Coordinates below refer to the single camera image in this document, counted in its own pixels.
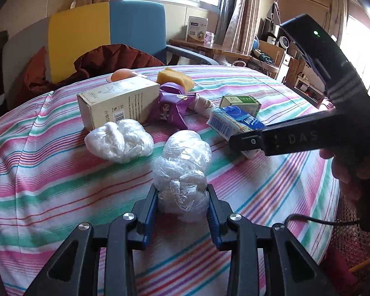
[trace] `striped bedsheet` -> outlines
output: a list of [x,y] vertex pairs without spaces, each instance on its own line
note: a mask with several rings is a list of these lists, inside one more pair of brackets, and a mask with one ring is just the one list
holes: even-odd
[[[250,94],[262,104],[265,124],[315,112],[303,98],[256,71],[239,67],[176,66],[192,77],[194,92],[216,105],[224,94]],[[162,68],[140,69],[154,80]],[[84,145],[76,94],[105,84],[105,76],[39,96],[0,118],[0,274],[9,295],[22,295],[61,242],[82,221],[111,222],[146,196],[152,165],[176,130],[147,125],[155,149],[125,165],[103,161]],[[257,224],[283,222],[291,213],[333,220],[339,196],[331,161],[317,151],[253,160],[231,152],[226,141],[187,113],[189,129],[211,145],[207,177],[220,199]],[[289,229],[319,262],[327,226],[291,222]],[[99,294],[103,293],[105,250]],[[230,252],[218,252],[206,220],[185,224],[159,214],[147,251],[134,252],[138,295],[225,295]],[[261,286],[264,286],[261,275]]]

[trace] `egg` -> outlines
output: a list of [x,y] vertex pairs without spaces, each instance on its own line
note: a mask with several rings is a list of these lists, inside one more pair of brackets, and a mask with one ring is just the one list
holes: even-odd
[[115,82],[115,81],[131,78],[135,76],[137,76],[137,73],[135,73],[131,69],[119,69],[119,70],[116,70],[111,75],[111,77],[107,78],[107,82]]

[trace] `plastic bag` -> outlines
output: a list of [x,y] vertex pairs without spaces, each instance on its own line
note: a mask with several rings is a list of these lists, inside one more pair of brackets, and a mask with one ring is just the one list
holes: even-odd
[[176,214],[185,222],[204,218],[209,203],[204,172],[211,160],[209,144],[196,132],[182,130],[173,134],[152,168],[159,210]]
[[115,163],[128,163],[153,151],[151,135],[133,119],[105,123],[85,137],[85,144],[93,155]]

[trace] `small box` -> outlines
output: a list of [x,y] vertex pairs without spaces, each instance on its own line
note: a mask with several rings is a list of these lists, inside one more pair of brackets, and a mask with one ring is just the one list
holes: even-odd
[[136,76],[77,94],[84,126],[93,130],[122,119],[143,123],[158,102],[159,87],[156,82]]
[[[265,128],[262,122],[235,106],[215,109],[207,124],[226,141],[236,134]],[[247,150],[242,153],[248,159],[252,159],[259,151],[260,149]]]
[[208,19],[189,17],[185,41],[204,43]]
[[252,96],[227,94],[222,97],[219,107],[224,108],[228,106],[237,106],[251,116],[256,117],[261,104]]

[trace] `green box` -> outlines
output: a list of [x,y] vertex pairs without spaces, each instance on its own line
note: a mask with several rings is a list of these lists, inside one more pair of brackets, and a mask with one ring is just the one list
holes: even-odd
[[237,106],[251,116],[256,117],[261,104],[252,96],[227,94],[222,97],[219,107],[223,108],[228,106]]

